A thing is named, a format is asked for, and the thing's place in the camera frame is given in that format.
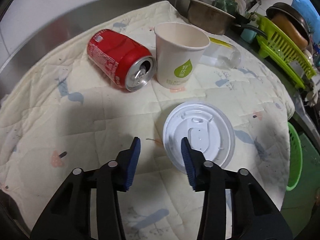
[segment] pot handle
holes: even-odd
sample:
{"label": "pot handle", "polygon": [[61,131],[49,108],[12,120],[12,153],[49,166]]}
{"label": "pot handle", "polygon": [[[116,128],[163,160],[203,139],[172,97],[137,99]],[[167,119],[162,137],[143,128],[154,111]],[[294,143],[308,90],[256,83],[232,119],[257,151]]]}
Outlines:
{"label": "pot handle", "polygon": [[242,28],[242,29],[248,29],[248,30],[254,31],[254,32],[257,33],[257,35],[260,35],[260,36],[264,37],[266,40],[268,39],[268,36],[264,31],[260,30],[257,27],[254,27],[252,25],[249,25],[249,24],[242,24],[242,25],[235,24],[235,26],[237,26],[239,28]]}

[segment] white paper cup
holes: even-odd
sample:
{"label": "white paper cup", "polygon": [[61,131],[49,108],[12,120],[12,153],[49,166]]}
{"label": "white paper cup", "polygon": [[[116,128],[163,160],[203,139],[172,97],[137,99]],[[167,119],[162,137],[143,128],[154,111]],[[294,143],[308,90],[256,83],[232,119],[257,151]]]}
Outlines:
{"label": "white paper cup", "polygon": [[208,36],[185,23],[166,22],[155,26],[157,79],[169,89],[180,89],[190,78],[204,50]]}

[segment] lime green plastic basket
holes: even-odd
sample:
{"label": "lime green plastic basket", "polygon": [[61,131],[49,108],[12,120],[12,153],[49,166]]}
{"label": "lime green plastic basket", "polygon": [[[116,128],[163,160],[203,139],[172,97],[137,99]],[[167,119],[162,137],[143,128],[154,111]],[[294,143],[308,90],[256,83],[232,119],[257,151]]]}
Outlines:
{"label": "lime green plastic basket", "polygon": [[287,191],[293,190],[299,182],[302,172],[302,148],[300,138],[292,124],[288,122],[290,135],[290,173]]}
{"label": "lime green plastic basket", "polygon": [[311,64],[305,58],[303,52],[298,46],[268,18],[259,16],[259,29],[264,31],[268,39],[266,40],[262,36],[257,35],[257,40],[260,45],[259,55],[263,58],[270,56],[283,70],[289,75],[289,77],[295,82],[296,88],[305,89],[304,82],[300,76],[291,68],[289,63],[298,61],[301,65],[306,77],[316,75],[316,72],[312,68]]}

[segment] red soda can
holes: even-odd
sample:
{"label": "red soda can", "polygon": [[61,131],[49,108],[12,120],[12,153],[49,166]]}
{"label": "red soda can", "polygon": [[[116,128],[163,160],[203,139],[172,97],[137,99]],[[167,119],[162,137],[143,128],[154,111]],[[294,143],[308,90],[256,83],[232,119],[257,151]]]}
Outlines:
{"label": "red soda can", "polygon": [[142,88],[156,72],[156,60],[145,46],[113,30],[96,33],[87,53],[118,87],[129,91]]}

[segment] cup lid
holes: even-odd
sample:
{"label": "cup lid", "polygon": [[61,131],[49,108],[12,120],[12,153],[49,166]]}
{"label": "cup lid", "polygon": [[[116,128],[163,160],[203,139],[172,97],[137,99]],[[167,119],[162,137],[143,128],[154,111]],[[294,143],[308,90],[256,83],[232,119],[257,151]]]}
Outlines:
{"label": "cup lid", "polygon": [[186,173],[181,140],[187,137],[192,149],[204,158],[225,168],[235,149],[235,133],[229,119],[218,108],[202,102],[186,102],[167,117],[163,144],[168,157],[178,170]]}

